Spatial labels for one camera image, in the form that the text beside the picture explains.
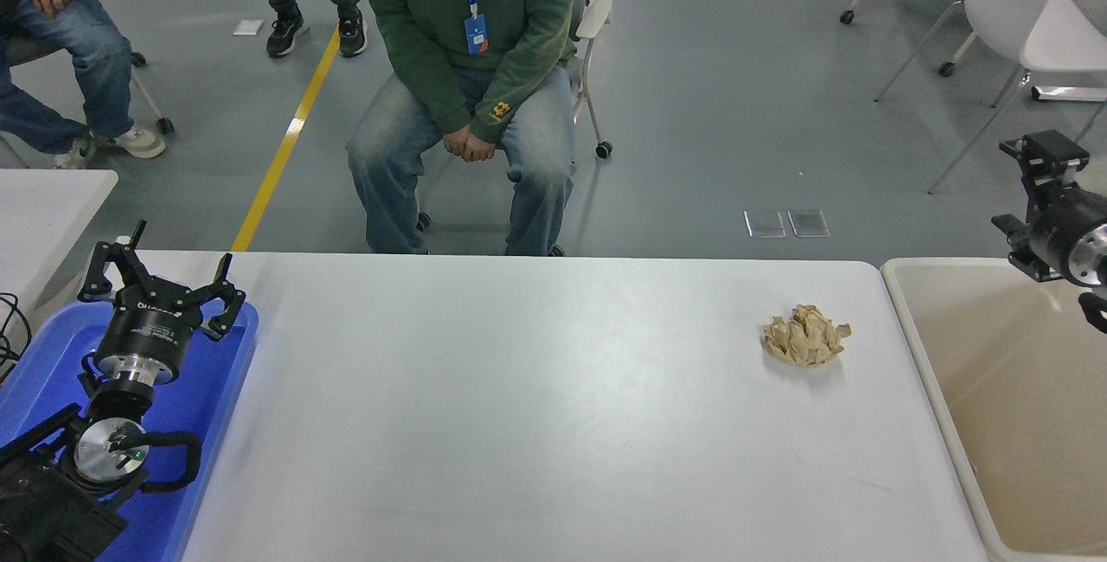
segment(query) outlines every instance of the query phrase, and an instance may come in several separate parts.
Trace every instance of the crumpled paper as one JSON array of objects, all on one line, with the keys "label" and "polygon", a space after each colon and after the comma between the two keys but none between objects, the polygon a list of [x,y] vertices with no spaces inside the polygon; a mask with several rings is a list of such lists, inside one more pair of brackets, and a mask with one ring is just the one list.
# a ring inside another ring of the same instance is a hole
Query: crumpled paper
[{"label": "crumpled paper", "polygon": [[773,318],[763,326],[765,345],[776,358],[800,367],[818,367],[832,362],[846,348],[842,339],[852,331],[848,324],[835,326],[815,305],[796,305],[792,319]]}]

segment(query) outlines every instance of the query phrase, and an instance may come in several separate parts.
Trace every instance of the clasped hands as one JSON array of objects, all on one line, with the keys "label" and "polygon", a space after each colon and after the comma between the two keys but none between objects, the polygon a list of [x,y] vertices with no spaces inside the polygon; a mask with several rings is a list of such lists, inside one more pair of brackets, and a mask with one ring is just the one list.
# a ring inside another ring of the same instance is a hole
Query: clasped hands
[{"label": "clasped hands", "polygon": [[446,145],[446,152],[453,153],[454,156],[458,156],[466,163],[490,160],[496,155],[496,145],[478,139],[477,136],[473,135],[469,125],[455,133],[446,134],[442,137],[442,142]]}]

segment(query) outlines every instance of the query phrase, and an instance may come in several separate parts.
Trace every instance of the cable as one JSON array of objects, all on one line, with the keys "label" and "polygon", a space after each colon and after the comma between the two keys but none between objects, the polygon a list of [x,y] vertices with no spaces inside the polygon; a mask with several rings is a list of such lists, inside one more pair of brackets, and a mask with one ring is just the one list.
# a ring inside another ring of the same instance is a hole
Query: cable
[{"label": "cable", "polygon": [[[19,296],[12,294],[11,291],[0,291],[0,303],[8,305],[8,314],[6,314],[3,323],[0,324],[0,364],[11,362],[8,370],[4,370],[3,374],[0,374],[0,385],[2,385],[8,379],[8,374],[11,374],[11,371],[15,370],[17,362],[27,352],[27,345],[31,343],[31,322],[28,322],[23,311],[19,309]],[[23,342],[23,347],[19,352],[12,348],[11,339],[8,337],[8,326],[14,318],[20,319],[20,322],[23,324],[23,332],[27,334],[27,341]]]}]

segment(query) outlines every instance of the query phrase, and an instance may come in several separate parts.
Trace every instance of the yellow floor line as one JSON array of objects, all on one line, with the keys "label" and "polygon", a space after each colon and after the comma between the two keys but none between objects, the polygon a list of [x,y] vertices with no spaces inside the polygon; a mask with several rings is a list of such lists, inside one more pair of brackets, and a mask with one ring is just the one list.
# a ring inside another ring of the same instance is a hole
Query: yellow floor line
[{"label": "yellow floor line", "polygon": [[280,140],[280,147],[277,148],[277,156],[273,156],[272,164],[269,164],[269,171],[266,171],[265,179],[261,179],[261,187],[258,188],[257,195],[254,195],[254,204],[250,204],[250,210],[246,212],[242,227],[238,228],[235,242],[230,246],[230,250],[236,251],[236,253],[246,251],[250,247],[254,235],[258,231],[258,223],[261,223],[261,216],[265,216],[266,208],[269,207],[269,199],[272,199],[273,190],[277,190],[280,176],[284,173],[284,165],[288,164],[289,157],[292,156],[296,142],[300,139],[300,132],[308,122],[312,106],[315,105],[315,97],[319,97],[323,81],[325,81],[327,74],[331,70],[331,63],[334,61],[338,51],[339,30],[335,28],[334,33],[331,34],[331,42],[327,43],[327,50],[323,51],[323,58],[320,59],[319,65],[315,66],[315,73],[312,74],[311,81],[308,82],[308,90],[303,93],[303,97],[300,98],[300,105],[296,108],[296,116],[289,122],[288,129],[284,129],[284,137]]}]

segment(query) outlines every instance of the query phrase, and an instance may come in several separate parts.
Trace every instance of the white sneaker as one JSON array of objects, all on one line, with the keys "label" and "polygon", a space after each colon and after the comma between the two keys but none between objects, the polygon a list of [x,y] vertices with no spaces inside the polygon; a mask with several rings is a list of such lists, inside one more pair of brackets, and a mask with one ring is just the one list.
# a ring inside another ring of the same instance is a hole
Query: white sneaker
[{"label": "white sneaker", "polygon": [[161,156],[165,152],[165,140],[162,140],[162,136],[143,128],[142,125],[134,125],[126,133],[104,142],[112,147],[123,148],[131,156],[143,157],[143,159]]},{"label": "white sneaker", "polygon": [[54,168],[86,168],[95,153],[95,140],[87,136],[75,136],[69,152],[54,156]]}]

